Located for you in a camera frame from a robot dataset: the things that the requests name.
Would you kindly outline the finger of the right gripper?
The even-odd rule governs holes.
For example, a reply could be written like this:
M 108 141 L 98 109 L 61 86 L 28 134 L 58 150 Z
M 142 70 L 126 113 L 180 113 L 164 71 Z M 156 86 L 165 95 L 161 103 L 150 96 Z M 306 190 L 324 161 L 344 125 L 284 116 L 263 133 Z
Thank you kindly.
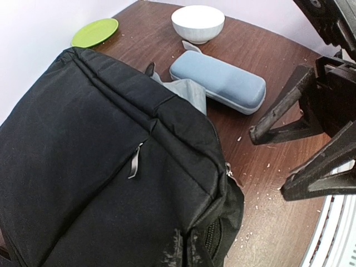
M 355 160 L 355 122 L 348 122 L 321 150 L 294 170 L 281 188 L 286 201 L 355 194 L 355 167 L 331 171 Z

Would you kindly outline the black backpack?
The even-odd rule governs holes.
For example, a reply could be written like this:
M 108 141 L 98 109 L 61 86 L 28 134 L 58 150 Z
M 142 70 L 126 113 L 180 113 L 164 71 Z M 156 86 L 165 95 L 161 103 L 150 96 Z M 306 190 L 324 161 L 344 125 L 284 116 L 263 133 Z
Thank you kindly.
M 1 125 L 13 266 L 223 266 L 243 209 L 211 121 L 102 53 L 64 50 Z

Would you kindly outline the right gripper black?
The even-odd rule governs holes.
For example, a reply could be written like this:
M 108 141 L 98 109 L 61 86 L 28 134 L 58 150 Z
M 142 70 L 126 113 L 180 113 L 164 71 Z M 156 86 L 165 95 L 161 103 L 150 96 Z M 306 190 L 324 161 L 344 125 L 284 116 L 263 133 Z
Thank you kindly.
M 355 60 L 355 1 L 294 3 L 325 44 L 340 46 Z M 254 145 L 277 144 L 323 133 L 332 137 L 348 122 L 355 121 L 355 63 L 323 56 L 315 64 L 318 78 L 312 66 L 301 64 L 295 68 L 274 103 L 250 128 Z M 300 119 L 274 128 L 296 103 Z

